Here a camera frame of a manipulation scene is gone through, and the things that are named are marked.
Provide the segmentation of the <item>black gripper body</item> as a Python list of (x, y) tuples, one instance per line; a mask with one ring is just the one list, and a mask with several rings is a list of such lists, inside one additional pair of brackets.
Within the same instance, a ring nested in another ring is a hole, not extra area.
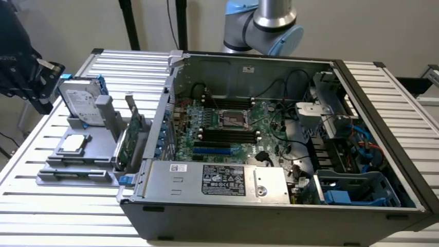
[(41, 53), (31, 48), (2, 47), (2, 90), (42, 90)]

